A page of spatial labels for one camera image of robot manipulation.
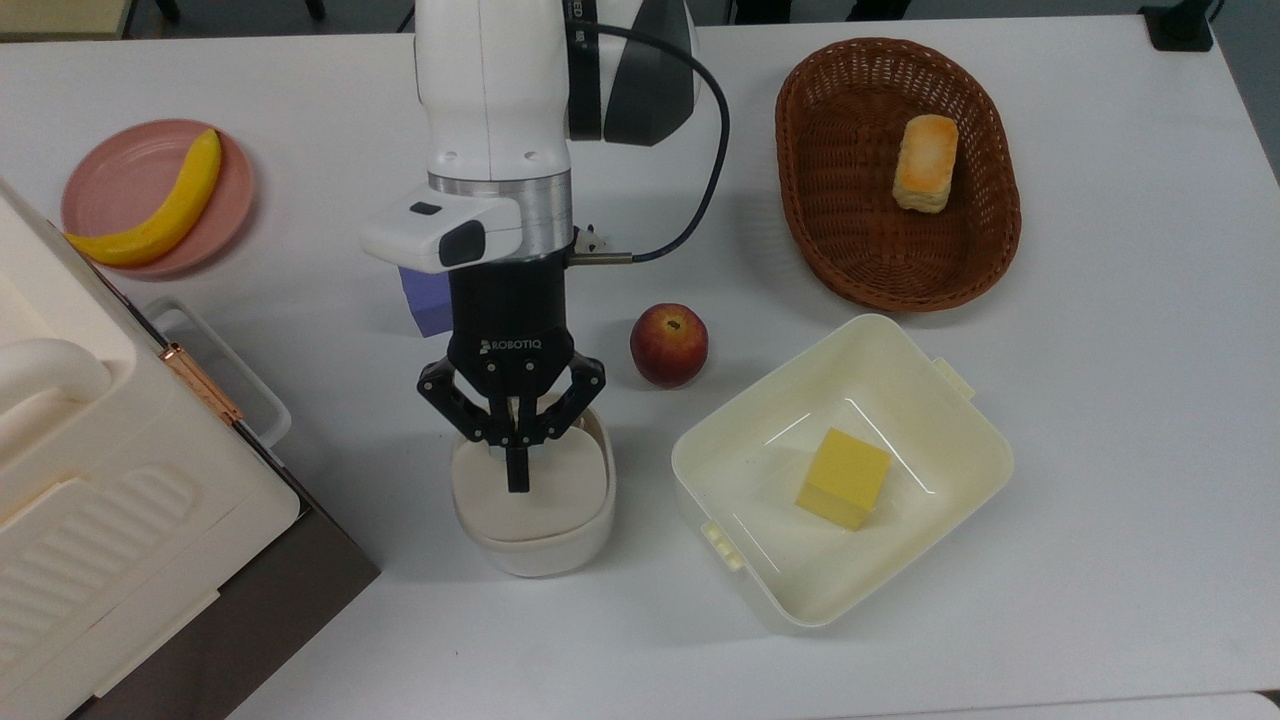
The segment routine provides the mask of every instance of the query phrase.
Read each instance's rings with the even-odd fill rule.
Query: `bread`
[[[920,115],[906,123],[893,174],[893,200],[905,210],[940,213],[951,195],[960,133],[951,118]]]

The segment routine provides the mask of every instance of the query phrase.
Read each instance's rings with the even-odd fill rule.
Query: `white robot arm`
[[[362,247],[448,273],[453,336],[417,389],[463,437],[502,448],[509,492],[527,492],[529,448],[559,438],[604,387],[604,366],[564,327],[564,269],[580,258],[566,137],[653,145],[692,113],[692,70],[710,76],[690,54],[684,0],[417,0],[415,13],[428,181],[366,223]],[[712,87],[723,132],[699,211],[666,247],[621,261],[666,254],[705,210],[728,122]],[[539,411],[566,369],[568,389]]]

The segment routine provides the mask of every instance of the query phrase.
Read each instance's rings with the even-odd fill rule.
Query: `black cable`
[[[643,32],[636,32],[634,29],[623,27],[603,26],[599,23],[589,23],[584,20],[564,20],[564,26],[568,27],[570,29],[594,32],[599,35],[612,35],[616,37],[622,37],[625,40],[634,40],[641,45],[648,45],[649,47],[666,53],[676,58],[681,63],[689,65],[689,69],[698,73],[703,78],[703,82],[707,83],[707,87],[710,88],[712,95],[716,96],[716,104],[719,106],[719,113],[721,113],[719,145],[716,147],[716,163],[712,165],[712,174],[710,178],[707,181],[707,190],[703,192],[703,199],[698,204],[698,210],[694,211],[694,218],[689,220],[689,224],[685,227],[684,232],[676,236],[676,240],[672,240],[671,242],[663,245],[658,250],[631,256],[632,263],[648,263],[649,260],[657,260],[658,258],[662,258],[663,255],[680,247],[686,240],[689,240],[689,236],[694,234],[694,229],[698,228],[698,223],[703,220],[703,215],[707,214],[707,206],[710,205],[712,196],[716,193],[716,183],[719,182],[721,169],[724,168],[724,155],[728,154],[728,100],[724,99],[724,91],[721,90],[719,83],[716,82],[716,78],[712,77],[710,70],[708,70],[705,65],[699,63],[696,58],[694,58],[685,50],[667,42],[666,40],[659,40],[650,35],[645,35]]]

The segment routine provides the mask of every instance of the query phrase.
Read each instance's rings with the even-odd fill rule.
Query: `yellow banana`
[[[223,146],[218,131],[210,128],[191,143],[178,170],[178,181],[160,209],[132,229],[82,237],[67,233],[77,250],[114,268],[143,265],[173,250],[200,219],[209,196],[218,184],[223,164]]]

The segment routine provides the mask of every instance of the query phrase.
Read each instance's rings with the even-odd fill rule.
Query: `white plastic container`
[[[1009,480],[1012,451],[972,397],[897,323],[858,316],[676,442],[681,514],[769,629],[827,625]],[[893,456],[856,532],[795,505],[829,428]]]

